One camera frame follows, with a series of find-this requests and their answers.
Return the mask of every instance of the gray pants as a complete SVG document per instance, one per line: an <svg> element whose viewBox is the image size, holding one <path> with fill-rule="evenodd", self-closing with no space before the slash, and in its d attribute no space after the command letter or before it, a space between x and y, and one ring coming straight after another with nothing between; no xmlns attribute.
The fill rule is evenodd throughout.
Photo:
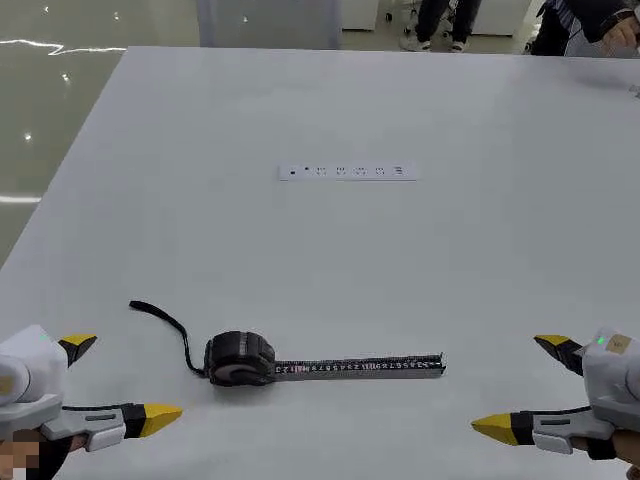
<svg viewBox="0 0 640 480"><path fill-rule="evenodd" d="M471 35L482 0L458 0L453 22L453 41L466 42ZM416 34L418 41L426 42L433 37L438 24L449 6L449 0L423 0L418 15Z"/></svg>

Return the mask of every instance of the tape measure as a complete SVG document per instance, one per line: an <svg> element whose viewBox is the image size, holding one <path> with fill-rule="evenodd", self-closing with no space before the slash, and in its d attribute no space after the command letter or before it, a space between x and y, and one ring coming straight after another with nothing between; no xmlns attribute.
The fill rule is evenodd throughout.
<svg viewBox="0 0 640 480"><path fill-rule="evenodd" d="M185 328L173 317L145 302L131 301L134 310L154 315L175 327L185 347L187 366L214 385L263 386L273 382L338 380L360 378L436 378L446 366L443 354L405 357L362 358L316 361L278 361L267 340L252 332L225 332L207 342L204 368L191 363Z"/></svg>

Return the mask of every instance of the person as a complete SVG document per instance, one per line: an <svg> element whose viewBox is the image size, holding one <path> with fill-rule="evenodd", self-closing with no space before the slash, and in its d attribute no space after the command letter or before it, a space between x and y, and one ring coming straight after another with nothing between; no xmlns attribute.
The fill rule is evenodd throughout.
<svg viewBox="0 0 640 480"><path fill-rule="evenodd" d="M547 0L531 55L563 56L578 34L589 43L602 41L608 54L617 47L637 48L640 24L631 6L627 0ZM580 26L572 31L576 21Z"/></svg>
<svg viewBox="0 0 640 480"><path fill-rule="evenodd" d="M611 437L613 448L620 460L631 464L627 470L628 480L640 480L640 433L629 430L617 430ZM585 438L574 438L571 442L574 448L587 451Z"/></svg>
<svg viewBox="0 0 640 480"><path fill-rule="evenodd" d="M71 452L86 444L84 435L47 441L36 430L20 430L12 441L0 441L0 480L11 480L14 469L26 469L27 480L50 480Z"/></svg>
<svg viewBox="0 0 640 480"><path fill-rule="evenodd" d="M462 53L473 30L482 0L458 0L453 21L452 53ZM411 52L431 51L431 37L436 33L440 19L449 7L449 0L423 0L418 13L418 24L406 36L400 38L400 47Z"/></svg>
<svg viewBox="0 0 640 480"><path fill-rule="evenodd" d="M613 448L620 460L631 464L627 471L628 480L640 480L640 433L618 430L611 437ZM14 468L35 471L35 480L50 480L58 472L70 452L79 450L86 444L84 435L76 435L64 441L48 442L33 430L16 432L13 442L0 441L0 480L12 480ZM574 448L588 450L587 439L574 438Z"/></svg>

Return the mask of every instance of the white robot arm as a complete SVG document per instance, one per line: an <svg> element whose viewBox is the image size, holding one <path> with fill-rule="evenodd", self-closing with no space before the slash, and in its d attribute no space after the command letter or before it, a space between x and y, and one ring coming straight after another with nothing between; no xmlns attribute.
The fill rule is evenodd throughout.
<svg viewBox="0 0 640 480"><path fill-rule="evenodd" d="M472 422L473 428L508 445L536 445L564 454L573 452L573 438L586 438L592 458L611 458L616 430L640 432L640 342L611 328L600 329L586 346L560 335L535 340L584 377L589 406L492 415Z"/></svg>
<svg viewBox="0 0 640 480"><path fill-rule="evenodd" d="M60 414L67 368L64 348L39 325L0 343L0 439Z"/></svg>
<svg viewBox="0 0 640 480"><path fill-rule="evenodd" d="M152 435L181 416L170 405L63 406L67 369L96 338L72 335L55 342L32 325L0 343L0 441L39 429L51 441L86 435L85 449L94 451Z"/></svg>

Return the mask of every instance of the shoe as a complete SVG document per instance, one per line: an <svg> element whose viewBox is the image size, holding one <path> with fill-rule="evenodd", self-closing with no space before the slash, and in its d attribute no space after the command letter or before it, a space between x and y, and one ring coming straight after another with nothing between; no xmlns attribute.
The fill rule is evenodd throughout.
<svg viewBox="0 0 640 480"><path fill-rule="evenodd" d="M464 51L467 49L467 43L466 42L453 42L453 44L451 45L451 50L449 50L451 53L464 53Z"/></svg>
<svg viewBox="0 0 640 480"><path fill-rule="evenodd" d="M416 34L400 37L400 48L409 52L430 52L431 40L419 42Z"/></svg>

